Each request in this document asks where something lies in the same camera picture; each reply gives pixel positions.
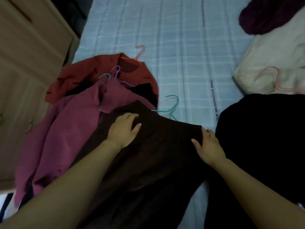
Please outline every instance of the light blue bed sheet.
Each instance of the light blue bed sheet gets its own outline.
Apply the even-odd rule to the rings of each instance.
[[[74,62],[123,52],[144,61],[159,86],[159,110],[215,130],[221,111],[243,97],[232,80],[253,36],[238,24],[250,0],[94,0]],[[202,229],[208,184],[193,195],[179,229]]]

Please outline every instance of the wooden cabinet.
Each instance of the wooden cabinet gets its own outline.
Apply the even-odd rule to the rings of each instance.
[[[0,191],[14,187],[20,146],[75,41],[50,0],[0,0]]]

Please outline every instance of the red shirt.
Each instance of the red shirt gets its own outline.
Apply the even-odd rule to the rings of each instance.
[[[118,67],[113,71],[111,70],[116,65],[120,66],[119,81],[125,81],[134,86],[150,83],[153,92],[159,96],[158,84],[145,63],[119,53],[94,56],[64,67],[57,80],[49,87],[45,95],[46,102],[54,104],[57,100],[63,98],[68,91],[77,87],[78,83],[85,78],[97,82],[98,78],[105,73],[115,76]]]

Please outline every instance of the left hand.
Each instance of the left hand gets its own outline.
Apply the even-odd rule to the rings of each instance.
[[[107,140],[119,146],[120,150],[128,146],[135,139],[141,128],[141,123],[139,123],[132,130],[132,123],[138,116],[138,114],[132,113],[125,113],[119,116],[111,125]]]

